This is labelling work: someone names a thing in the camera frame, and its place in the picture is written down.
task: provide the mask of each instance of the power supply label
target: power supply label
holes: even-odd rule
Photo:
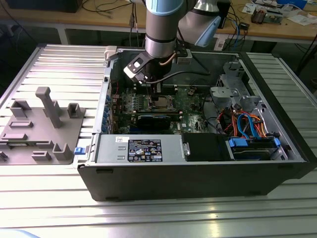
[[[129,162],[162,162],[160,140],[129,140]]]

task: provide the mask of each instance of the black cable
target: black cable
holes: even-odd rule
[[[129,43],[130,43],[130,47],[132,47],[131,34],[132,34],[132,29],[133,29],[134,23],[135,23],[135,17],[134,17],[134,3],[131,0],[130,0],[130,2],[132,3],[132,12],[131,12],[130,21],[129,21],[129,25],[130,25]]]
[[[298,67],[297,67],[297,70],[296,70],[296,74],[297,74],[297,75],[299,75],[299,74],[301,73],[301,71],[303,70],[303,68],[304,68],[304,65],[303,65],[304,59],[305,59],[307,53],[309,52],[309,50],[311,49],[311,47],[313,46],[313,44],[314,44],[316,38],[317,38],[317,34],[315,35],[315,37],[314,37],[312,43],[310,44],[310,46],[308,47],[307,51],[305,52],[305,54],[304,54],[303,57],[301,58],[301,61],[299,62]]]
[[[202,75],[202,76],[209,76],[210,74],[209,73],[203,73],[203,72],[198,72],[198,71],[179,71],[179,72],[176,72],[176,73],[172,73],[162,79],[159,79],[159,80],[156,80],[156,81],[152,81],[152,82],[146,82],[147,84],[156,84],[156,83],[161,83],[171,77],[174,77],[178,74],[181,74],[181,73],[192,73],[192,74],[197,74],[197,75]]]
[[[299,75],[302,70],[306,67],[311,59],[314,58],[314,55],[317,53],[317,45],[312,48],[312,51],[307,55],[307,57],[302,61],[300,68],[296,71],[296,74]]]
[[[83,9],[85,9],[86,11],[90,11],[90,12],[105,12],[105,11],[111,11],[111,10],[115,10],[117,8],[120,8],[120,7],[123,7],[123,6],[128,6],[128,5],[131,5],[132,3],[127,3],[127,4],[124,4],[124,5],[120,5],[120,6],[116,6],[114,8],[110,8],[110,9],[106,9],[106,10],[100,10],[100,11],[96,11],[96,10],[90,10],[90,9],[87,9],[85,8],[85,3],[88,2],[89,0],[85,0],[82,4],[82,7]]]
[[[138,16],[137,16],[137,5],[136,4],[134,4],[134,16],[135,16],[135,28],[137,30],[138,47],[140,47],[140,44],[139,44]]]
[[[241,23],[240,18],[237,16],[237,14],[236,14],[234,8],[232,7],[232,5],[230,5],[230,8],[232,9],[233,13],[228,12],[228,14],[233,15],[233,16],[235,17],[235,19],[233,19],[233,18],[230,17],[230,16],[227,17],[226,19],[228,19],[228,20],[230,20],[230,21],[231,21],[231,20],[234,20],[234,21],[236,22],[237,26],[239,27],[239,25],[240,25],[240,23]],[[233,40],[233,37],[236,35],[238,28],[237,28],[237,27],[234,27],[234,29],[235,29],[234,34],[232,35],[232,37],[231,37],[229,43],[228,43],[228,44],[226,43],[226,46],[223,48],[223,50],[225,50],[228,46],[230,46],[231,41]]]
[[[109,4],[114,4],[114,3],[116,3],[118,0],[114,0],[113,2],[108,2],[108,3],[103,3],[103,4],[99,4],[99,5],[97,5],[96,4],[96,0],[94,0],[94,6],[95,6],[95,10],[97,11],[102,11],[102,9],[100,9],[100,7],[101,6],[103,6],[103,5],[109,5]],[[111,12],[97,12],[99,15],[101,15],[101,16],[106,16],[106,17],[111,17],[110,16],[110,14],[111,14]]]
[[[301,48],[299,48],[299,45],[295,44],[295,46],[296,46],[296,48],[297,48],[299,51],[301,51],[302,53],[305,54],[305,51],[303,51]]]
[[[132,34],[132,27],[130,27],[130,33],[129,33],[129,44],[130,44],[130,47],[132,47],[132,44],[131,44],[131,34]]]
[[[300,48],[302,48],[302,49],[304,49],[304,50],[308,50],[308,48],[306,48],[306,47],[304,47],[304,46],[301,46],[300,44],[296,44],[296,43],[295,43],[295,45],[297,45],[298,47],[300,47]]]
[[[4,9],[4,11],[8,14],[8,16],[9,16],[19,27],[21,27],[21,28],[23,29],[23,31],[24,31],[24,32],[35,42],[35,44],[37,45],[38,42],[24,29],[23,26],[21,26],[21,24],[20,24],[19,22],[17,22],[17,20],[15,20],[15,19],[13,18],[13,16],[11,16],[11,14],[10,14],[10,13],[6,10],[6,8],[4,7],[2,1],[0,1],[0,4],[1,4],[2,8]]]
[[[240,51],[242,51],[242,48],[243,48],[243,46],[244,46],[244,43],[246,42],[246,36],[247,36],[247,34],[248,34],[248,30],[247,30],[247,32],[245,31],[245,30],[243,30],[243,32],[244,32],[244,37],[243,37],[243,43],[242,43],[242,46],[241,46],[241,48],[240,48]]]
[[[176,72],[176,73],[172,73],[162,79],[159,79],[159,80],[156,80],[156,81],[152,81],[152,82],[146,82],[147,84],[156,84],[156,83],[161,83],[173,76],[176,76],[178,74],[181,74],[181,73],[192,73],[192,74],[197,74],[197,75],[202,75],[202,76],[209,76],[211,73],[210,71],[207,69],[206,66],[204,66],[198,59],[195,55],[192,55],[193,56],[193,59],[196,60],[196,62],[207,72],[207,73],[203,73],[203,72],[198,72],[198,71],[179,71],[179,72]]]
[[[214,126],[213,124],[211,124],[208,119],[206,119],[206,122],[208,123],[208,125],[210,125],[212,128],[214,128],[217,132],[219,132],[220,134],[223,135],[227,135],[225,132],[222,132],[221,130],[219,130],[216,126]]]
[[[233,18],[229,18],[229,17],[227,17],[226,19],[228,19],[228,20],[230,20],[230,21],[235,21]],[[225,50],[228,46],[229,46],[229,48],[230,48],[230,44],[231,44],[231,41],[233,40],[233,37],[236,35],[236,33],[237,33],[237,30],[238,30],[238,28],[235,26],[233,26],[233,28],[234,28],[234,34],[232,35],[232,37],[231,37],[231,39],[230,39],[230,41],[229,41],[229,43],[226,43],[226,46],[223,48],[223,50]]]
[[[192,54],[192,57],[208,73],[208,75],[211,74],[209,69],[207,69],[207,67],[204,66],[203,63],[201,63],[200,60],[195,55]]]
[[[183,42],[183,44],[184,44],[184,43],[185,43],[185,40],[184,40],[184,37],[183,37],[182,33],[180,32],[179,27],[177,28],[177,31],[178,31],[178,34],[179,34],[180,39],[182,40],[182,42]]]

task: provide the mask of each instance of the slotted metal surface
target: slotted metal surface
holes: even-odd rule
[[[248,53],[293,124],[317,156],[317,101],[287,64],[271,54]],[[250,82],[254,94],[256,87]]]
[[[104,51],[104,48],[79,46],[47,46],[45,49]],[[41,51],[30,68],[39,62],[39,55]],[[22,78],[23,82],[16,86],[18,90],[14,94],[33,94],[37,85],[60,85],[63,89],[52,88],[52,92],[64,93],[57,94],[61,96],[59,103],[63,107],[68,102],[79,101],[86,107],[87,126],[82,127],[82,133],[91,132],[97,101],[80,97],[65,99],[63,95],[67,97],[72,92],[71,85],[79,87],[80,93],[81,86],[87,86],[89,94],[97,94],[94,87],[100,86],[102,78],[55,81],[49,74],[47,76],[49,78],[42,76],[38,81],[33,77]],[[27,101],[31,107],[43,106],[39,100],[29,97],[31,99]],[[8,98],[7,105],[0,111],[4,120],[11,115],[7,108],[11,103],[12,99]],[[308,131],[303,133],[307,138],[314,138]],[[87,141],[90,139],[81,138],[78,144],[85,145]],[[316,171],[301,180],[285,182],[268,196],[118,203],[94,201],[73,166],[0,166],[0,190],[0,227],[27,230],[41,238],[317,236]]]

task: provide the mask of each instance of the table leg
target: table leg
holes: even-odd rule
[[[227,34],[216,34],[214,37],[217,38],[216,44],[214,46],[214,51],[222,51],[222,48],[224,46],[224,43],[226,39],[228,39]]]
[[[69,39],[68,36],[66,34],[66,29],[62,26],[58,26],[56,27],[57,31],[58,31],[58,35],[60,38],[60,42],[62,45],[69,45]]]

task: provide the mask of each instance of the electronic equipment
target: electronic equipment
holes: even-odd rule
[[[262,24],[265,16],[266,16],[266,9],[257,6],[251,16],[251,22],[256,24]]]
[[[219,8],[219,16],[221,17],[220,24],[218,26],[219,29],[222,29],[224,27],[224,24],[226,22],[226,17],[228,15],[229,9],[230,9],[231,2],[230,0],[218,0],[217,6]]]
[[[267,9],[263,22],[281,24],[283,14],[279,9]]]
[[[6,0],[10,8],[76,12],[83,0]]]
[[[88,160],[78,164],[94,200],[266,195],[316,167],[270,80],[253,64],[263,56],[189,52],[213,75],[179,74],[151,94],[150,84],[122,72],[138,53],[105,53],[94,136]],[[173,63],[171,72],[204,70],[189,61]]]

